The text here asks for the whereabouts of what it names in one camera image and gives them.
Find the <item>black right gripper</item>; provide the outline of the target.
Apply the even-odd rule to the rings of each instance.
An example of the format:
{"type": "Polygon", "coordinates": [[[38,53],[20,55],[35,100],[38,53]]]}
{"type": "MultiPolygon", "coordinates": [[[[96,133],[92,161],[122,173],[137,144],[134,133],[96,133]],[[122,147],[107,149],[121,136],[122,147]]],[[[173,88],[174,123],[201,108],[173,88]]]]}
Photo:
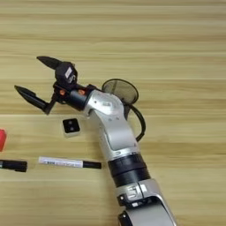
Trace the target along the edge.
{"type": "MultiPolygon", "coordinates": [[[[62,62],[50,56],[38,56],[37,59],[49,68],[55,70],[62,62]]],[[[89,95],[95,90],[95,87],[88,85],[83,87],[79,84],[69,87],[62,87],[61,85],[54,84],[54,94],[50,102],[45,102],[39,98],[36,93],[29,89],[20,86],[14,86],[17,92],[30,104],[36,108],[41,109],[46,115],[50,113],[56,102],[67,104],[74,109],[81,111],[86,107],[89,95]]]]}

